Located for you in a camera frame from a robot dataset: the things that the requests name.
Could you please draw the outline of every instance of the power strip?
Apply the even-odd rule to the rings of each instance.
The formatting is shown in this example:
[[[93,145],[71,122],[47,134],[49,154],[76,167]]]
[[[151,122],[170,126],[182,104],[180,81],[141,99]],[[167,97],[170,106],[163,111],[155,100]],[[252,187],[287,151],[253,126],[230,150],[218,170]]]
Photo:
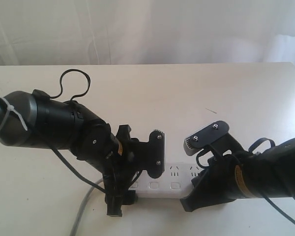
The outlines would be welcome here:
[[[160,178],[153,179],[143,171],[130,189],[136,190],[139,198],[183,198],[193,189],[191,180],[201,170],[195,164],[166,163]]]

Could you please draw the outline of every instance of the gray cable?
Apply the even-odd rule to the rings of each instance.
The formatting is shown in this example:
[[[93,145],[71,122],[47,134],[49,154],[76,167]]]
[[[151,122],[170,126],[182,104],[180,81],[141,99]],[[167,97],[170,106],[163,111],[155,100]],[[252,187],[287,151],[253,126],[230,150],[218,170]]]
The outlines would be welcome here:
[[[95,183],[96,184],[100,184],[101,182],[103,182],[103,179],[99,179],[98,181],[96,181]],[[72,229],[71,229],[71,232],[70,232],[70,236],[75,236],[76,233],[77,233],[77,230],[78,230],[78,227],[79,227],[79,224],[80,224],[80,221],[81,221],[81,218],[82,218],[82,215],[83,215],[83,212],[85,210],[85,207],[89,201],[89,197],[90,197],[90,194],[92,193],[92,191],[94,190],[94,187],[92,186],[89,191],[86,193],[86,195],[84,196],[82,202],[81,202],[81,205],[80,205],[80,208],[79,208],[79,211],[77,213],[77,216],[75,217],[75,220],[74,220],[74,223],[73,223],[73,226],[72,226]]]

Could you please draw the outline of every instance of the white tabletop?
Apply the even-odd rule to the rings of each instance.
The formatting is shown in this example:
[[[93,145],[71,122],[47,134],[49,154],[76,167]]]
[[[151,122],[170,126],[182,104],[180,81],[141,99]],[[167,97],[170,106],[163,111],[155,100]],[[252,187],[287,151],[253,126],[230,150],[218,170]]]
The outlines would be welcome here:
[[[56,95],[59,76],[69,68],[91,76],[89,93],[78,101],[114,132],[119,124],[130,124],[132,136],[147,141],[152,130],[164,131],[170,162],[195,163],[184,153],[183,139],[216,120],[226,121],[245,148],[260,137],[277,144],[295,137],[295,68],[290,63],[4,66],[0,96],[33,89]],[[86,87],[78,73],[63,82],[60,101]],[[86,177],[100,178],[87,163],[62,153]],[[50,150],[0,144],[0,236],[68,235],[88,189]],[[295,218],[292,198],[274,202]],[[139,199],[122,211],[122,218],[106,216],[104,195],[94,191],[78,235],[295,235],[295,226],[263,199],[193,213],[184,212],[178,200]]]

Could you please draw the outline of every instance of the white curtain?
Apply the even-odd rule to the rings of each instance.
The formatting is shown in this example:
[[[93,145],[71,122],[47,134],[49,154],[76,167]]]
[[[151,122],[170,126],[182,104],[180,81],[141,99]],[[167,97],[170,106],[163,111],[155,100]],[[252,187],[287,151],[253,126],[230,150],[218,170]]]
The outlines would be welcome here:
[[[291,61],[295,0],[0,0],[0,65]]]

